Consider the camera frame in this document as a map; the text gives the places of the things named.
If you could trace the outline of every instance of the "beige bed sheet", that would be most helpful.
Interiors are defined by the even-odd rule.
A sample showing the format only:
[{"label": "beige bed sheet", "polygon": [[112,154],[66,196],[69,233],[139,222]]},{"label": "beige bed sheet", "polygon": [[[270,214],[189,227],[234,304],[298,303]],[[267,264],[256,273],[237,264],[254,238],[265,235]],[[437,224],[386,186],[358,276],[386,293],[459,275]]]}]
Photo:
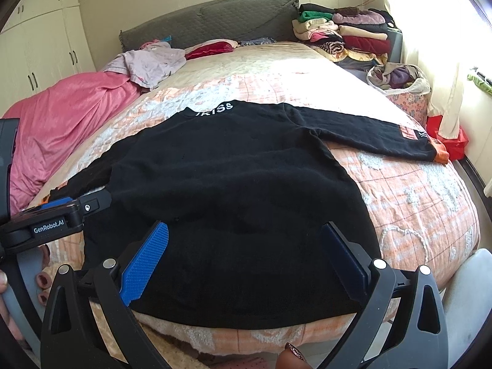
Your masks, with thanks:
[{"label": "beige bed sheet", "polygon": [[[160,87],[139,98],[105,124],[60,168],[33,200],[88,166],[117,140],[154,126],[185,107],[207,111],[223,101],[281,103],[366,115],[419,129],[389,100],[306,46],[287,43],[238,48],[234,53],[189,61]],[[426,263],[445,285],[478,244],[478,217],[451,164],[412,162],[328,144],[356,181],[392,266],[414,270]],[[50,246],[54,266],[83,261],[83,239],[74,235]],[[394,306],[388,316],[394,314]],[[158,333],[217,355],[279,352],[287,341],[299,345],[336,339],[352,315],[282,329],[245,331],[184,326],[136,313]]]}]

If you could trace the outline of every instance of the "black sweatshirt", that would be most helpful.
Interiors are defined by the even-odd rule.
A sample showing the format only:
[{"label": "black sweatshirt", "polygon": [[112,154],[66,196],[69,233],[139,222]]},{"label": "black sweatshirt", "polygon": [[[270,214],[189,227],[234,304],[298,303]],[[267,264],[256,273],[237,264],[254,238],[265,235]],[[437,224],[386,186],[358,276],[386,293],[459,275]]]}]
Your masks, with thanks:
[{"label": "black sweatshirt", "polygon": [[168,225],[168,248],[131,304],[138,312],[211,328],[309,323],[358,308],[316,243],[323,224],[380,257],[358,186],[323,141],[436,156],[425,134],[392,123],[231,101],[118,141],[51,200],[110,191],[111,206],[85,222],[85,268],[119,256],[156,220]]}]

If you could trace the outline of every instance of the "green folded towel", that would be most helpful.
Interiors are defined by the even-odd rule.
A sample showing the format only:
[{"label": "green folded towel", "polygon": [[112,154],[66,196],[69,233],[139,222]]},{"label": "green folded towel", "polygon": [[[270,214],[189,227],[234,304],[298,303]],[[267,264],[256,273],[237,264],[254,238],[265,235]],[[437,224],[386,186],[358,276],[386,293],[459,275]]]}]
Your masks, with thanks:
[{"label": "green folded towel", "polygon": [[478,87],[484,93],[492,96],[492,87],[486,81],[483,81],[478,75],[476,75],[475,73],[469,73],[467,78],[469,81],[473,81],[476,87]]},{"label": "green folded towel", "polygon": [[331,21],[331,18],[333,18],[333,14],[329,14],[326,12],[317,12],[317,11],[304,11],[297,20],[303,23],[309,21],[310,19],[318,19],[318,18],[325,18],[326,20]]}]

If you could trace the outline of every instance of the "purple folded blanket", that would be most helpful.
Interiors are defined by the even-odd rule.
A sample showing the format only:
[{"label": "purple folded blanket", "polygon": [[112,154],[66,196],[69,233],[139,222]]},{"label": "purple folded blanket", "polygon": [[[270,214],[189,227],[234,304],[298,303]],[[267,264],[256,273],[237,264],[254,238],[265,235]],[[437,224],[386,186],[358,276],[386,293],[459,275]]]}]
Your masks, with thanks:
[{"label": "purple folded blanket", "polygon": [[334,14],[331,20],[335,23],[351,23],[353,25],[381,25],[386,23],[383,15],[368,10],[361,11],[355,17],[344,17],[341,14]]}]

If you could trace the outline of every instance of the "headboard cover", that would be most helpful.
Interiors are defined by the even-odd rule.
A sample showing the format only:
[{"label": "headboard cover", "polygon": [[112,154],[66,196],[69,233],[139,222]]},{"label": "headboard cover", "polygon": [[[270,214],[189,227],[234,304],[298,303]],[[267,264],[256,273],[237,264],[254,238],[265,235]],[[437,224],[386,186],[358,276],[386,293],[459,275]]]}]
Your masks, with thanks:
[{"label": "headboard cover", "polygon": [[215,0],[151,19],[120,33],[123,52],[154,39],[172,36],[172,46],[185,49],[212,39],[236,41],[271,37],[296,41],[292,19],[299,0]]}]

